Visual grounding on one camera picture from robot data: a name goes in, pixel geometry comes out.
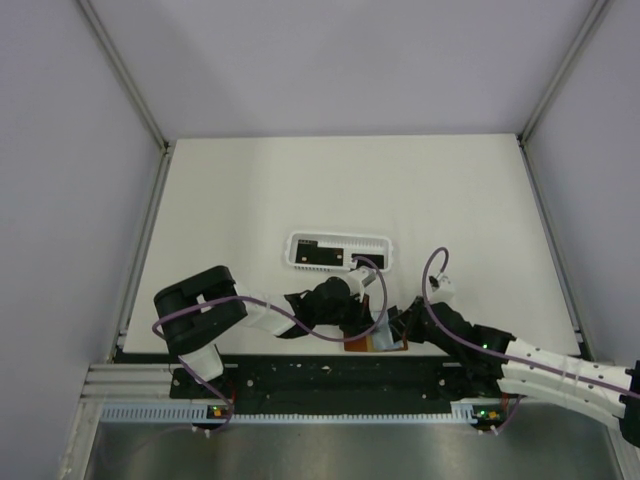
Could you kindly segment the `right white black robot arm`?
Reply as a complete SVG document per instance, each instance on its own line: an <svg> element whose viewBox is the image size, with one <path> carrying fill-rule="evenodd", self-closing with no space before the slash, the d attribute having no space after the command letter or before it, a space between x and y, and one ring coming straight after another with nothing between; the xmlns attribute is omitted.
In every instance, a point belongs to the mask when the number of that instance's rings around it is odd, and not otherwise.
<svg viewBox="0 0 640 480"><path fill-rule="evenodd" d="M430 343L462 369L474 393L524 396L562 406L620 432L639 446L639 366L621 367L546 351L514 335L472 324L448 304L418 297L391 317L394 338Z"/></svg>

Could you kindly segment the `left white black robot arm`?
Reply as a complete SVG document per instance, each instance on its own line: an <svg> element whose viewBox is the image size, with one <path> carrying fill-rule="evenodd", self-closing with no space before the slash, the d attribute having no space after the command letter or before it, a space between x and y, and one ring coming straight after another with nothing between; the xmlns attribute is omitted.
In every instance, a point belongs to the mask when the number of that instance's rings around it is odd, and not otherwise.
<svg viewBox="0 0 640 480"><path fill-rule="evenodd" d="M311 335L334 343L360 340L384 319L387 304L373 312L366 293L376 280L384 280L379 270L362 266L344 278L331 276L311 290L251 293L227 267L216 266L155 295L158 320L152 331L191 375L194 387L212 397L227 382L218 337L240 325L279 339Z"/></svg>

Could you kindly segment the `brown leather card holder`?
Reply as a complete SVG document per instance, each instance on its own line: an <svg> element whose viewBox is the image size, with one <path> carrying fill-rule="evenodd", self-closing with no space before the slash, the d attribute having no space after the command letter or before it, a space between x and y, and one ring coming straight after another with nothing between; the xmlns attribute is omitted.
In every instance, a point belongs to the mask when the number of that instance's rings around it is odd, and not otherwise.
<svg viewBox="0 0 640 480"><path fill-rule="evenodd" d="M390 353L406 351L407 341L403 337L401 328L392 320L399 315L396 307L386 311L372 310L367 294L362 299L354 298L345 320L339 324L344 338L356 337L374 324L377 327L369 334L358 340L343 344L345 351L360 353Z"/></svg>

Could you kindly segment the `black credit card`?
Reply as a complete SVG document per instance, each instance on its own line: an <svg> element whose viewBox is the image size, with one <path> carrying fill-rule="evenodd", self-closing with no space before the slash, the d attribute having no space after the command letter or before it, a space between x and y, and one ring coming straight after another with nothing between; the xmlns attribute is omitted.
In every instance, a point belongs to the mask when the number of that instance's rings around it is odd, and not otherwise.
<svg viewBox="0 0 640 480"><path fill-rule="evenodd" d="M297 243L296 263L337 267L343 265L343 260L342 248L321 246L315 240L299 240Z"/></svg>

